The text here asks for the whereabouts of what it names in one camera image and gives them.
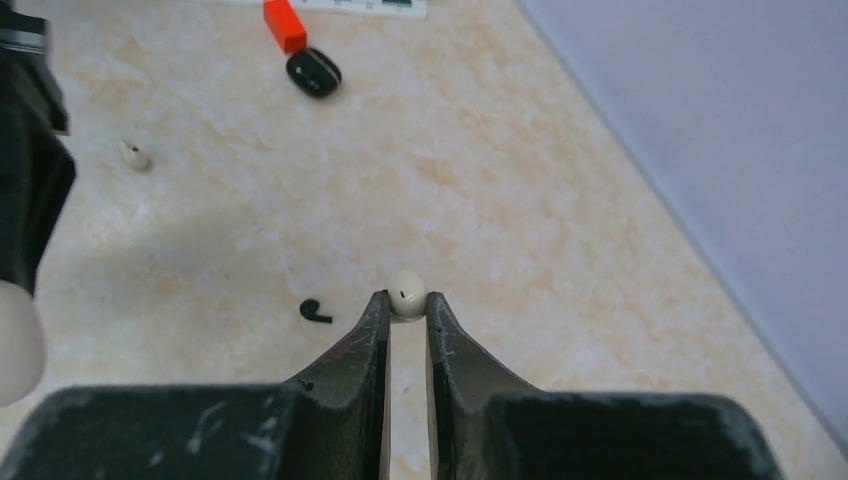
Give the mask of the green white chessboard mat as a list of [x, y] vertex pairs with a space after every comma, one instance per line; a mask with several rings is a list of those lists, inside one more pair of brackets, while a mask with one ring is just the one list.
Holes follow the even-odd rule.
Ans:
[[421, 19], [428, 13], [426, 0], [294, 0], [291, 4], [304, 10], [410, 19]]

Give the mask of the orange red block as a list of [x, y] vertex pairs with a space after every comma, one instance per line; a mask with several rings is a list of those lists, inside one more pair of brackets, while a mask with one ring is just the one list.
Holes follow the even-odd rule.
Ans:
[[265, 0], [263, 18], [281, 50], [291, 55], [308, 46], [308, 34], [288, 0]]

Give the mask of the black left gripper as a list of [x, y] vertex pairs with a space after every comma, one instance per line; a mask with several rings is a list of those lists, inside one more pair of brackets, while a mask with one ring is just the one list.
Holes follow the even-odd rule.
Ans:
[[29, 294], [76, 178], [49, 22], [1, 3], [1, 280]]

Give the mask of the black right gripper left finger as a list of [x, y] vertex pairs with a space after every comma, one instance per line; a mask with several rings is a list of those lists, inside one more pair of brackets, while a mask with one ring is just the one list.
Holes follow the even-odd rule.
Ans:
[[313, 363], [265, 384], [79, 386], [48, 396], [5, 479], [384, 479], [390, 302]]

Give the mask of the black earbud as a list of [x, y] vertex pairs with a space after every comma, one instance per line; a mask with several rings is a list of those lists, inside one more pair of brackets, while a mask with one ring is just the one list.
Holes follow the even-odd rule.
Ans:
[[308, 298], [299, 305], [301, 317], [307, 321], [323, 324], [332, 324], [333, 317], [320, 312], [321, 303], [314, 298]]

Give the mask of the white earbud charging case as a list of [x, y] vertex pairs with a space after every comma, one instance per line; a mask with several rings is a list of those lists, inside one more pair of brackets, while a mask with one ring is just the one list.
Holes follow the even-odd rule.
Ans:
[[16, 403], [40, 383], [46, 343], [33, 297], [22, 287], [1, 282], [1, 406]]

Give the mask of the black charging case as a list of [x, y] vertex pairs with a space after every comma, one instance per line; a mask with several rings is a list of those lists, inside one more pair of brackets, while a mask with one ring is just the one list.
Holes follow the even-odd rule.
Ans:
[[292, 82], [306, 95], [323, 99], [342, 84], [338, 66], [322, 51], [307, 47], [292, 54], [286, 61], [286, 72]]

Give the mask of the white earbud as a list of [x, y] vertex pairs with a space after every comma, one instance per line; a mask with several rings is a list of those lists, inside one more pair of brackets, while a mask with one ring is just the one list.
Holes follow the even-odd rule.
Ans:
[[145, 172], [152, 165], [150, 155], [132, 142], [121, 141], [121, 154], [124, 162], [134, 171]]
[[387, 291], [395, 317], [411, 320], [425, 315], [428, 290], [414, 270], [399, 270], [389, 279]]

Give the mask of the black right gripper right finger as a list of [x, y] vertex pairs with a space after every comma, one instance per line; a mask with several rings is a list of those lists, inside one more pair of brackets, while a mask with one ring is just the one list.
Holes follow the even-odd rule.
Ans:
[[779, 479], [759, 424], [721, 395], [546, 391], [426, 301], [435, 479]]

